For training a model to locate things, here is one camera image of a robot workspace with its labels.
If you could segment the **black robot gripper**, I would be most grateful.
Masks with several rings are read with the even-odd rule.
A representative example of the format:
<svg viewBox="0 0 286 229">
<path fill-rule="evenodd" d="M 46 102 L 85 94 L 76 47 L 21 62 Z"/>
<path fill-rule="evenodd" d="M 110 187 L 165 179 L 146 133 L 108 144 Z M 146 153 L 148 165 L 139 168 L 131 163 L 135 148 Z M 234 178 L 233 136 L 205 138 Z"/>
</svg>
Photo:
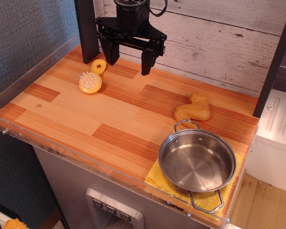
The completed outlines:
<svg viewBox="0 0 286 229">
<path fill-rule="evenodd" d="M 165 52 L 167 36 L 149 22 L 150 14 L 162 16 L 167 1 L 160 13 L 152 12 L 149 0 L 115 0 L 116 17 L 98 17 L 97 37 L 107 63 L 113 66 L 120 57 L 120 45 L 143 51 L 142 75 L 148 75 L 156 58 Z"/>
</svg>

